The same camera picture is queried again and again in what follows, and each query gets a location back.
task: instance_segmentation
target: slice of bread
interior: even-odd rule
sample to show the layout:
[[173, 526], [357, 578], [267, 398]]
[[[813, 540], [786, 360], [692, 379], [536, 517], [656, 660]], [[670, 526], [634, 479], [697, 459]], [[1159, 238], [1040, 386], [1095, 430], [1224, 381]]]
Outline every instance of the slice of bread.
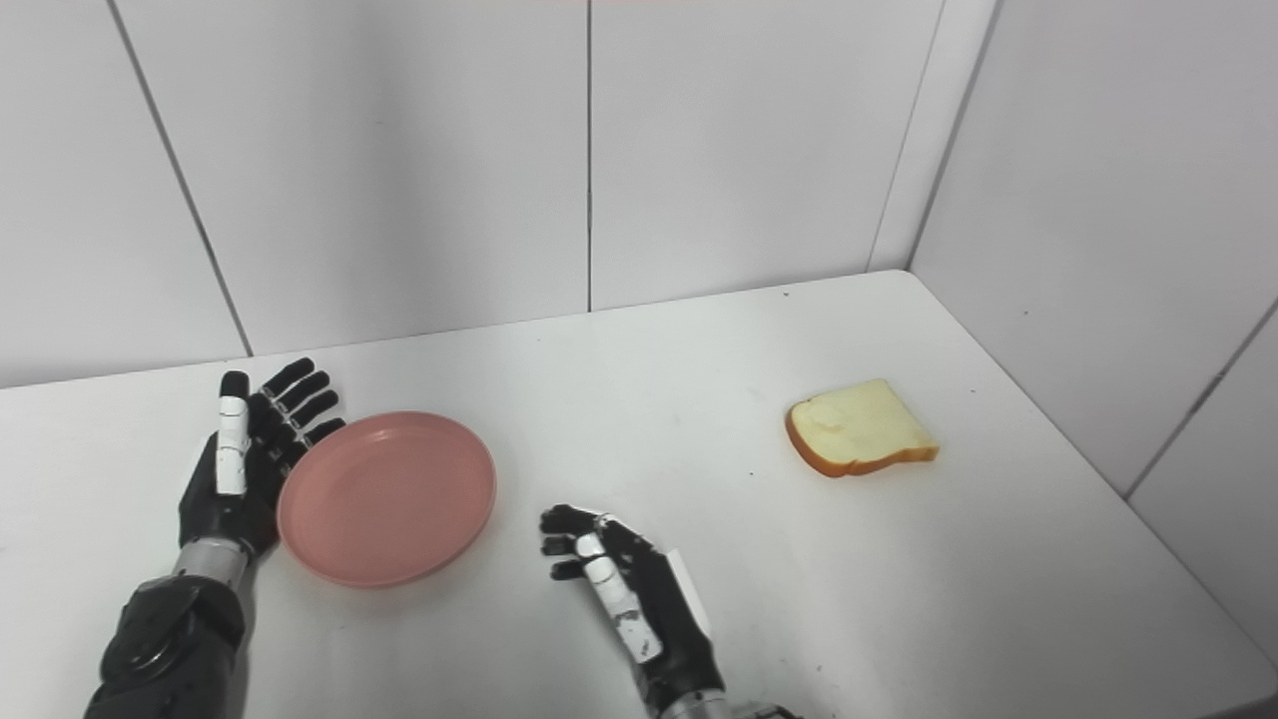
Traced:
[[868, 475], [897, 462], [930, 462], [941, 446], [887, 381], [818, 395], [786, 415], [790, 442], [827, 478]]

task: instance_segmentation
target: pink plate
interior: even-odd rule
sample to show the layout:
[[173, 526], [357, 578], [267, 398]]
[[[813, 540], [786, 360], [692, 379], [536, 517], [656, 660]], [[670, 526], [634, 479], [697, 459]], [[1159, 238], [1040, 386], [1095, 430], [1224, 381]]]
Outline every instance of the pink plate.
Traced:
[[377, 415], [302, 458], [280, 496], [280, 539], [326, 580], [389, 587], [461, 554], [495, 497], [492, 457], [474, 433], [438, 415]]

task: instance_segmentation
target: bread crust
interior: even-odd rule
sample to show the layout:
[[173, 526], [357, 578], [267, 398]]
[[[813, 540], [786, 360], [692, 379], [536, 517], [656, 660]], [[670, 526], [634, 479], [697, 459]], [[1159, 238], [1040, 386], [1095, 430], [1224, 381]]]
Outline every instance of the bread crust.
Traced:
[[873, 462], [856, 462], [855, 460], [846, 465], [831, 462], [813, 452], [813, 450], [808, 447], [808, 443], [803, 441], [803, 437], [799, 434], [799, 429], [795, 428], [794, 414], [795, 407], [799, 407], [799, 405], [795, 405], [789, 412], [786, 412], [786, 434], [790, 435], [790, 443], [795, 446], [795, 450], [799, 452], [799, 456], [803, 457], [804, 462], [827, 478], [859, 478], [861, 475], [877, 473], [883, 467], [896, 465], [897, 462], [932, 462], [937, 458], [937, 455], [941, 453], [939, 447], [915, 447], [902, 450], [901, 452], [893, 452], [892, 455]]

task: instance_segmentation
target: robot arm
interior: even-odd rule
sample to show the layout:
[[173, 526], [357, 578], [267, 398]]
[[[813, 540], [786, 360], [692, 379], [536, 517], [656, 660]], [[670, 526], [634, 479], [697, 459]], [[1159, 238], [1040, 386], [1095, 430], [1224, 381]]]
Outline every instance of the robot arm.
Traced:
[[138, 587], [102, 656], [86, 719], [222, 719], [244, 613], [244, 571], [279, 540], [275, 507], [293, 466], [343, 427], [304, 428], [337, 405], [328, 375], [299, 359], [252, 397], [248, 378], [222, 379], [221, 425], [178, 506], [178, 562]]
[[[663, 554], [611, 515], [558, 504], [542, 515], [542, 554], [574, 556], [553, 580], [587, 579], [635, 663], [639, 693], [658, 719], [731, 719], [709, 622], [677, 552]], [[739, 719], [795, 719], [754, 706]]]

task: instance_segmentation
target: white table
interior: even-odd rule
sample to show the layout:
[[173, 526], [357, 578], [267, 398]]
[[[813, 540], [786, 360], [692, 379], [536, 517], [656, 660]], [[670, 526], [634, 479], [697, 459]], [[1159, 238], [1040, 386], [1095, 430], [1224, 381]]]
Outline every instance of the white table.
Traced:
[[[883, 272], [311, 352], [344, 415], [447, 415], [498, 470], [456, 563], [386, 591], [257, 579], [248, 719], [644, 715], [537, 516], [684, 550], [736, 700], [809, 719], [1200, 718], [1254, 645], [912, 276]], [[78, 716], [119, 604], [175, 556], [216, 387], [288, 356], [0, 392], [0, 715]], [[887, 378], [943, 447], [829, 480], [790, 404]]]

